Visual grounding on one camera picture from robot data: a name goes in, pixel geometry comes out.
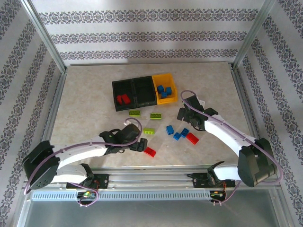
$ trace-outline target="striped wallpaper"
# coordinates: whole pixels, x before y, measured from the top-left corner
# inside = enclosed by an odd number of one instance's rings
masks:
[[[282,189],[295,226],[303,226],[303,7],[278,0],[239,67],[261,137],[284,170]]]
[[[22,160],[40,141],[60,71],[18,0],[0,0],[0,227],[11,226],[25,179]]]
[[[33,0],[66,65],[229,61],[263,0]]]

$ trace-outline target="yellow bin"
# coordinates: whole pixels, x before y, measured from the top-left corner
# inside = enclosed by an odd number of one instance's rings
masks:
[[[171,73],[152,75],[153,85],[155,86],[156,96],[157,96],[157,104],[166,104],[173,103],[178,101],[177,88],[174,82],[174,78]],[[164,89],[166,87],[171,87],[172,93],[167,98],[161,98],[161,94],[158,93],[157,87],[162,85]]]

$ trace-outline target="lime green brick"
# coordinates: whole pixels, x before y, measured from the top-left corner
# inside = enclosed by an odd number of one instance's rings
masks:
[[[161,120],[162,119],[162,114],[160,114],[160,113],[151,113],[151,119]]]
[[[129,111],[129,116],[130,117],[140,117],[141,116],[140,110],[130,110]]]
[[[153,135],[153,134],[155,134],[155,129],[152,129],[152,128],[143,128],[143,133],[144,134]]]

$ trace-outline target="table surface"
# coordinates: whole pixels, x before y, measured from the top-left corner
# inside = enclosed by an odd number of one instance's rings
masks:
[[[230,124],[249,135],[243,109],[226,62],[72,66],[68,69],[51,143],[69,144],[81,142],[103,131],[124,127],[129,111],[116,112],[113,101],[112,81],[131,79],[161,73],[172,73],[178,95],[182,90],[194,91]],[[177,166],[214,164],[218,161],[237,162],[237,156],[223,142],[210,133],[196,131],[186,122],[176,119],[182,102],[139,108],[138,118],[143,127],[154,128],[155,135],[147,138],[148,147],[157,151],[154,158],[139,152],[126,150],[123,154],[93,157],[78,163],[90,167],[114,166]],[[150,120],[150,113],[162,113],[162,120]],[[166,126],[175,132],[187,127],[200,141],[193,145],[180,138],[168,136]]]

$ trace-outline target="purple cable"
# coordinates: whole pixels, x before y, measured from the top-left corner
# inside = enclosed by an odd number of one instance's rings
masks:
[[[183,102],[185,105],[187,105],[190,109],[192,109],[193,111],[196,111],[196,112],[199,113],[199,114],[204,115],[205,117],[207,117],[207,118],[213,120],[214,122],[217,122],[217,123],[219,123],[219,124],[221,124],[221,125],[224,125],[227,129],[229,129],[231,132],[233,132],[234,134],[236,134],[237,136],[239,136],[241,139],[247,141],[248,143],[250,143],[251,145],[253,145],[255,148],[259,149],[263,154],[265,154],[265,155],[266,155],[266,156],[267,156],[267,157],[268,157],[268,158],[277,166],[277,168],[279,169],[279,173],[280,173],[280,176],[278,177],[278,179],[276,179],[275,181],[271,181],[271,182],[262,182],[263,184],[276,184],[276,183],[279,183],[279,182],[282,180],[282,178],[283,178],[283,169],[282,169],[282,167],[280,166],[280,164],[279,164],[273,157],[271,157],[264,149],[262,149],[260,146],[258,146],[257,144],[255,144],[253,141],[247,139],[247,138],[246,138],[245,136],[243,136],[241,133],[239,133],[238,131],[236,131],[235,129],[233,129],[233,128],[232,128],[229,124],[227,124],[226,122],[220,121],[220,120],[218,120],[218,119],[216,119],[216,118],[214,118],[214,117],[212,117],[212,116],[210,116],[210,115],[208,115],[208,114],[206,114],[206,113],[203,113],[203,112],[201,112],[201,111],[199,111],[199,110],[193,108],[193,107],[192,107],[190,104],[188,104],[188,103],[185,101],[185,99],[183,98],[182,95],[183,95],[184,92],[190,92],[190,93],[192,93],[192,94],[195,95],[195,96],[197,96],[197,95],[195,94],[195,92],[190,91],[190,90],[184,90],[184,91],[181,92],[180,96],[181,96],[182,102]],[[234,190],[232,191],[231,195],[230,195],[227,199],[225,199],[225,200],[222,201],[222,202],[220,201],[219,203],[220,203],[220,204],[223,204],[223,203],[225,203],[226,201],[228,201],[228,200],[231,198],[231,196],[235,193],[235,191],[237,190],[237,188],[240,186],[240,183],[241,183],[241,181],[238,182],[238,184],[236,185],[236,187],[235,187]]]
[[[50,156],[46,157],[46,158],[45,158],[42,162],[40,162],[40,164],[34,169],[34,171],[32,172],[31,176],[30,176],[29,179],[28,179],[28,182],[27,182],[26,185],[25,185],[24,195],[27,195],[27,194],[30,193],[30,191],[31,191],[31,189],[29,188],[29,187],[30,187],[30,183],[32,182],[32,180],[33,180],[35,174],[38,172],[38,170],[41,168],[41,166],[42,166],[44,163],[46,163],[50,158],[56,156],[56,155],[59,154],[59,153],[63,153],[63,152],[65,152],[65,151],[67,151],[67,150],[69,150],[69,149],[72,149],[72,148],[81,147],[81,146],[86,146],[86,145],[92,145],[92,144],[110,145],[110,146],[115,146],[115,147],[125,147],[125,146],[129,146],[129,145],[132,145],[132,144],[136,143],[136,142],[138,141],[139,137],[140,137],[141,134],[142,134],[142,125],[141,125],[140,121],[138,121],[137,119],[135,119],[135,118],[133,118],[133,117],[127,118],[127,119],[125,120],[125,122],[126,122],[127,120],[135,120],[136,122],[138,122],[138,124],[139,124],[139,126],[140,126],[139,135],[137,136],[137,138],[136,138],[134,141],[129,142],[129,143],[124,143],[124,144],[105,143],[105,142],[86,142],[86,143],[78,143],[78,144],[71,145],[71,146],[69,146],[69,147],[60,149],[60,150],[58,150],[58,151],[52,153]],[[88,188],[88,187],[84,187],[84,186],[79,185],[79,184],[76,184],[76,183],[71,183],[71,184],[73,184],[73,185],[75,185],[75,186],[78,186],[78,187],[81,187],[81,188],[84,188],[84,189],[92,190],[92,191],[94,191],[94,192],[96,193],[95,199],[94,199],[90,204],[85,205],[86,207],[92,205],[93,203],[95,203],[95,202],[98,200],[98,198],[99,198],[99,193],[98,193],[97,190],[94,190],[94,189]]]

